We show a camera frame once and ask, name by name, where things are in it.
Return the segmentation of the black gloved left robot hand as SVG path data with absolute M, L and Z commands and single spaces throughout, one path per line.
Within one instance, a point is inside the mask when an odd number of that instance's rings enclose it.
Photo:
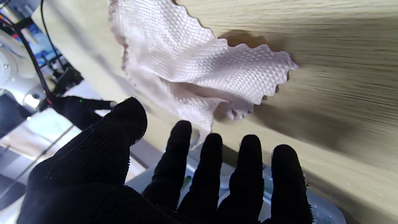
M 189 192 L 179 204 L 192 125 L 171 130 L 143 193 L 125 185 L 130 147 L 144 136 L 147 116 L 128 98 L 31 171 L 18 224 L 259 224 L 263 206 L 262 148 L 243 138 L 230 194 L 219 204 L 223 140 L 203 144 Z

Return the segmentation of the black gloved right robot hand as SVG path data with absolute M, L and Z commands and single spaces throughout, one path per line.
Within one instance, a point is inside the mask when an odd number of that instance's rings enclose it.
M 96 110 L 111 110 L 117 102 L 81 98 L 79 96 L 65 96 L 52 99 L 52 108 L 68 119 L 74 126 L 84 130 L 99 122 L 102 116 Z

